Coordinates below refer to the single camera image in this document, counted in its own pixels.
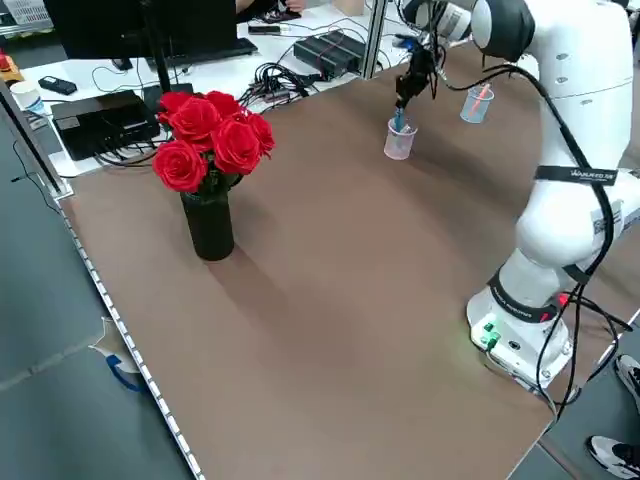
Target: black box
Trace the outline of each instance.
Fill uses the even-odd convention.
[[[160,125],[133,91],[58,103],[51,107],[53,124],[73,160],[84,160],[114,146],[147,141]]]
[[[360,68],[362,56],[354,54],[351,49],[357,42],[349,36],[337,38],[332,34],[319,37],[307,37],[293,44],[294,56],[312,67],[320,70],[328,78],[339,77],[346,72],[356,72]]]

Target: black vase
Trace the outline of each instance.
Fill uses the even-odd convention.
[[[226,193],[212,198],[181,193],[180,198],[198,256],[208,261],[228,257],[233,251],[234,241]]]

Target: keyboard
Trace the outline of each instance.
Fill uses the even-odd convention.
[[[248,38],[238,38],[233,46],[225,48],[224,50],[167,56],[165,61],[167,62],[168,68],[178,68],[192,65],[194,63],[211,62],[213,60],[224,60],[226,58],[240,57],[242,55],[251,55],[253,52],[257,51],[258,47],[251,43]],[[147,58],[147,62],[149,62],[149,66],[155,67],[153,58]]]

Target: metal pole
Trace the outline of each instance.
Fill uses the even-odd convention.
[[[62,198],[72,192],[69,184],[60,178],[49,156],[35,138],[24,114],[18,108],[13,95],[4,82],[0,81],[0,117],[11,130],[16,146],[24,153],[27,169],[35,170],[49,193],[54,198]]]
[[[167,69],[167,62],[164,58],[164,52],[162,51],[162,41],[160,30],[156,24],[153,1],[142,0],[140,6],[142,7],[142,15],[144,16],[145,26],[147,27],[149,48],[156,62],[160,88],[162,89],[162,93],[167,93],[171,91],[171,81],[169,80],[169,70]]]
[[[378,50],[380,39],[384,30],[384,16],[387,9],[387,0],[372,0],[371,19],[369,20],[369,38],[364,49],[361,76],[365,80],[373,78],[378,63]]]

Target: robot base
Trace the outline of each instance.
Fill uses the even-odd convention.
[[[482,351],[494,339],[491,357],[525,388],[538,390],[536,365],[542,346],[551,330],[553,320],[527,323],[503,310],[485,287],[467,304],[467,320],[471,327],[471,341]],[[569,331],[562,320],[555,328],[540,367],[540,384],[546,389],[554,377],[571,359]]]

